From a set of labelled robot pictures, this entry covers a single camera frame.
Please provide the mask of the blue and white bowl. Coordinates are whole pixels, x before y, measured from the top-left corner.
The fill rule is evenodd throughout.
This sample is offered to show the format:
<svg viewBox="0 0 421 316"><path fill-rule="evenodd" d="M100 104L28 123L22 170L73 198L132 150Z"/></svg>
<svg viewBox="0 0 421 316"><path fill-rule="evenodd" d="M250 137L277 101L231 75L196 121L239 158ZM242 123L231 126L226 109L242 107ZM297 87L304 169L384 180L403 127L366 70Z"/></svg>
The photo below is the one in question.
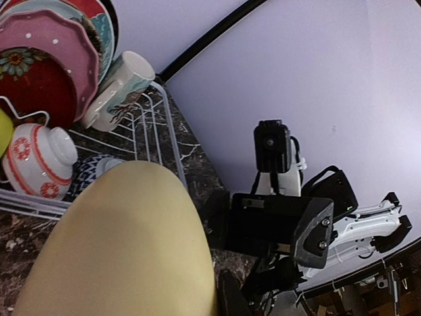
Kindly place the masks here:
<svg viewBox="0 0 421 316"><path fill-rule="evenodd" d="M67 198L75 199L102 174L124 162L125 160L107 154L91 155L83 161L77 162L72 175L72 183L66 195Z"/></svg>

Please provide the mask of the lime green bowl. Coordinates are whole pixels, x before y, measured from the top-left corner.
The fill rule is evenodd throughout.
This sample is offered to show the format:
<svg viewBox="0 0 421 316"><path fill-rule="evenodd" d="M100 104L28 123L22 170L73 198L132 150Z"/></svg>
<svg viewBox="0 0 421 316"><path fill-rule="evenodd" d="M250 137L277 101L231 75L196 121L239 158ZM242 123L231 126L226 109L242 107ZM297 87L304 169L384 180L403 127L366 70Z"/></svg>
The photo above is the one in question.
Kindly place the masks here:
<svg viewBox="0 0 421 316"><path fill-rule="evenodd" d="M0 156L2 157L11 142L14 124L3 110L0 110L0 113Z"/></svg>

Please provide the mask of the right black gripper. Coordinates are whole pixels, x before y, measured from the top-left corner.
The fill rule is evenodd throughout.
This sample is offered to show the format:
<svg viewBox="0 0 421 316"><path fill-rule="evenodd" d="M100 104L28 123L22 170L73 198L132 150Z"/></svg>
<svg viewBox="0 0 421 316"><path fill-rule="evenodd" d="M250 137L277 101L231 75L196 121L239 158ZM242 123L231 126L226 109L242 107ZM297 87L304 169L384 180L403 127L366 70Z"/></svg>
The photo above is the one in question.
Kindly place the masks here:
<svg viewBox="0 0 421 316"><path fill-rule="evenodd" d="M277 251L292 241L294 261L322 269L333 229L334 202L328 198L213 192L206 201L209 246L255 257ZM230 270L218 275L218 312L225 316L252 315Z"/></svg>

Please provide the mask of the white and red bowl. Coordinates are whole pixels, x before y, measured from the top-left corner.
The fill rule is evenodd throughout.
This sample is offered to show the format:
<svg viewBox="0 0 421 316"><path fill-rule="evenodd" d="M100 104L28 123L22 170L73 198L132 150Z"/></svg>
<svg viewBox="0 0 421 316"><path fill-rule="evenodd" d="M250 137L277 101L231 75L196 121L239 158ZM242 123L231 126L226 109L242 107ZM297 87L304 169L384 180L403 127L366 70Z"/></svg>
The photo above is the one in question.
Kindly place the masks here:
<svg viewBox="0 0 421 316"><path fill-rule="evenodd" d="M26 123L14 129L1 165L15 191L62 200L77 160L76 146L66 130Z"/></svg>

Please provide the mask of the white patterned mug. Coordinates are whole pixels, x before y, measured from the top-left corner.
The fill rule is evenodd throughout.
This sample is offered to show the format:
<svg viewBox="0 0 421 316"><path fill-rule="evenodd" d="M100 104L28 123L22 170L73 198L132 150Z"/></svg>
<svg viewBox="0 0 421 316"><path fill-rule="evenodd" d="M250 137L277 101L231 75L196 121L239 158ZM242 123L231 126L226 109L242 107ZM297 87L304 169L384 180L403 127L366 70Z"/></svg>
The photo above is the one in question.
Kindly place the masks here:
<svg viewBox="0 0 421 316"><path fill-rule="evenodd" d="M155 79L150 63L133 51L124 51L111 65L82 118L84 128L114 130Z"/></svg>

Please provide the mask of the yellow mug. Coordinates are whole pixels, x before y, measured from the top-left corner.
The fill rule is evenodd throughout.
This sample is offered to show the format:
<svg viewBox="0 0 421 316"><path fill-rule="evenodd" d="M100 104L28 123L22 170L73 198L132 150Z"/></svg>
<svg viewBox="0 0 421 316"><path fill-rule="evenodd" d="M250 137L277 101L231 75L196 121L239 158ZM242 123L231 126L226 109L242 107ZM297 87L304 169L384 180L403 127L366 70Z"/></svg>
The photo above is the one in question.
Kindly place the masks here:
<svg viewBox="0 0 421 316"><path fill-rule="evenodd" d="M90 184L50 233L15 315L217 315L210 249L181 180L146 161Z"/></svg>

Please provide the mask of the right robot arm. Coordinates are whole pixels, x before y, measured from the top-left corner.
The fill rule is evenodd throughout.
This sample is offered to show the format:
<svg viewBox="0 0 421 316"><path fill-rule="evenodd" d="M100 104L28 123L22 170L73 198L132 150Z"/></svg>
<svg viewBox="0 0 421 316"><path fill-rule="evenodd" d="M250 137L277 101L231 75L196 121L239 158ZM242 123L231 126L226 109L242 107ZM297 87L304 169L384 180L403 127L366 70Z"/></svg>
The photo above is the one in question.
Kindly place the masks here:
<svg viewBox="0 0 421 316"><path fill-rule="evenodd" d="M249 315L269 315L323 269L393 249L412 227L394 193L359 207L338 168L303 184L304 167L260 170L250 193L216 191L199 211L212 247L256 258L237 295Z"/></svg>

